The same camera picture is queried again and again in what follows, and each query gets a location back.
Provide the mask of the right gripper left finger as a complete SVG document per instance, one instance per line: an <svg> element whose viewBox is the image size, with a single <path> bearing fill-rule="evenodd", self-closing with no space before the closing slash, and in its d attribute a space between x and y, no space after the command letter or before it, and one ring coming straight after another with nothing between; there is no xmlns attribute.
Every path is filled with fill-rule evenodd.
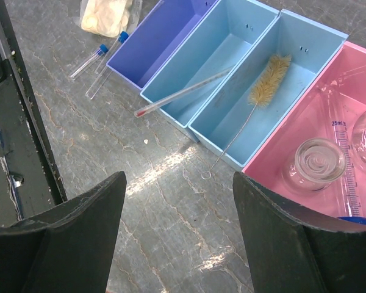
<svg viewBox="0 0 366 293"><path fill-rule="evenodd" d="M0 292L105 292L126 193L116 172L54 208L0 228Z"/></svg>

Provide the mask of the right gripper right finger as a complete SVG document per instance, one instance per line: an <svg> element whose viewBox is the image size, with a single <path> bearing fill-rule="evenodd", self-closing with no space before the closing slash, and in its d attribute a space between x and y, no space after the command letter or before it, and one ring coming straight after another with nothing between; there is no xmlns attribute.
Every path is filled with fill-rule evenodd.
<svg viewBox="0 0 366 293"><path fill-rule="evenodd" d="M366 292L366 225L311 210L235 172L256 292Z"/></svg>

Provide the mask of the graduated cylinder blue base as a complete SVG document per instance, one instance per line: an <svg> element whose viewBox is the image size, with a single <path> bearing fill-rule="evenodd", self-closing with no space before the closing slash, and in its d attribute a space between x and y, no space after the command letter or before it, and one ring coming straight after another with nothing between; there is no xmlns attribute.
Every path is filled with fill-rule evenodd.
<svg viewBox="0 0 366 293"><path fill-rule="evenodd" d="M340 179L345 215L341 216L340 219L366 225L366 217L364 217L361 200L357 193L356 175L350 156L351 147L349 145L346 122L343 120L333 120L331 126L334 130L335 141L342 149L346 159L345 172Z"/></svg>

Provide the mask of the clear glass flask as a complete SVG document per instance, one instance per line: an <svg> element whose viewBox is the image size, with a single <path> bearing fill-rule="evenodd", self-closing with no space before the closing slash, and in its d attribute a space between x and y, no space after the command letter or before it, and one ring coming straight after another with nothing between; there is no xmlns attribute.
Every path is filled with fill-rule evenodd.
<svg viewBox="0 0 366 293"><path fill-rule="evenodd" d="M343 176L346 156L332 140L313 138L287 157L281 176L293 192L318 192Z"/></svg>

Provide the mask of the blue cap pipette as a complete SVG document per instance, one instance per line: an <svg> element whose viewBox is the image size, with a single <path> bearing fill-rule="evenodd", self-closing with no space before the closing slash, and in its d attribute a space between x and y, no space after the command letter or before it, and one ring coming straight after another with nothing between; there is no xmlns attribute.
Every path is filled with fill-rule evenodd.
<svg viewBox="0 0 366 293"><path fill-rule="evenodd" d="M85 60L83 60L69 75L71 80L76 80L89 66L93 65L101 57L109 52L109 48L105 44L101 44L94 52L92 52Z"/></svg>
<svg viewBox="0 0 366 293"><path fill-rule="evenodd" d="M103 57L103 60L98 65L95 72L98 74L95 81L92 83L90 88L85 93L87 98L93 99L96 94L99 92L100 88L104 85L106 80L109 78L112 70L107 66L107 62L113 56L113 54L119 49L119 47L126 41L128 38L128 33L123 31L120 33L119 37L115 40L113 45L110 47L110 50L106 53L106 56Z"/></svg>

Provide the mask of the light blue bin right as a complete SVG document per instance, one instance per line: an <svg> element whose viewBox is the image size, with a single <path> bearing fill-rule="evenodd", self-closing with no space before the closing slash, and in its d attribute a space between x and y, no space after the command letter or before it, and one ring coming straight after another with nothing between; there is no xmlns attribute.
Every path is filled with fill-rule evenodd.
<svg viewBox="0 0 366 293"><path fill-rule="evenodd" d="M282 10L190 122L199 141L243 169L348 35Z"/></svg>

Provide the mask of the light blue bin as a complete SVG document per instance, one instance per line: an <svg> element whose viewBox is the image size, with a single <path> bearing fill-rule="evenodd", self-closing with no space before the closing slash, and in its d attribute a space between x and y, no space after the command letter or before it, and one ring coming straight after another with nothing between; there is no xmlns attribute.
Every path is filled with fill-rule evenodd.
<svg viewBox="0 0 366 293"><path fill-rule="evenodd" d="M243 169L348 35L282 10L190 122L199 141Z"/></svg>
<svg viewBox="0 0 366 293"><path fill-rule="evenodd" d="M141 91L149 103L195 85L240 62L280 11L259 1L223 0Z"/></svg>

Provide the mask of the pink bin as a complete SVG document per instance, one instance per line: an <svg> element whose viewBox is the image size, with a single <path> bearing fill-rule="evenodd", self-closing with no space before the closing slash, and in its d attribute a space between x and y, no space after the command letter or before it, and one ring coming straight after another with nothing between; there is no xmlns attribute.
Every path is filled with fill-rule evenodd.
<svg viewBox="0 0 366 293"><path fill-rule="evenodd" d="M340 219L345 215L341 177L318 192L293 192L281 176L289 154L303 142L324 138L336 143L333 120L346 122L357 193L366 217L366 175L353 159L351 130L366 110L366 49L346 42L284 121L243 169L245 175L273 192L321 214Z"/></svg>

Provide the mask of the purple narrow bin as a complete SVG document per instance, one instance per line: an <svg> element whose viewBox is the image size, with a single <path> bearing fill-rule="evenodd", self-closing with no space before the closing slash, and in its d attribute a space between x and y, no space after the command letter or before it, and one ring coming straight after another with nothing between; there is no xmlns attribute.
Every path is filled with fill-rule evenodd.
<svg viewBox="0 0 366 293"><path fill-rule="evenodd" d="M142 90L216 3L159 1L107 61L107 66Z"/></svg>

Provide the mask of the light blue bin left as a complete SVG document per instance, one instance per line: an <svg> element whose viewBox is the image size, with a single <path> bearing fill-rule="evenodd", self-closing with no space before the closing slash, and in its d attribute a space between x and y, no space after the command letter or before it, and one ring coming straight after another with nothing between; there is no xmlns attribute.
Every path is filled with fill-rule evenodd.
<svg viewBox="0 0 366 293"><path fill-rule="evenodd" d="M141 91L149 103L195 85L240 62L280 11L259 1L223 0Z"/></svg>

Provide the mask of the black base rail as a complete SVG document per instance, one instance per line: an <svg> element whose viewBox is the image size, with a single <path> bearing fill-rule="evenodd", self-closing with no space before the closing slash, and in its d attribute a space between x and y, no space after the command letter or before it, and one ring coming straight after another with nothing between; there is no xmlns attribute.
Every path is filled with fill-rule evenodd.
<svg viewBox="0 0 366 293"><path fill-rule="evenodd" d="M0 1L0 228L66 200L9 13Z"/></svg>

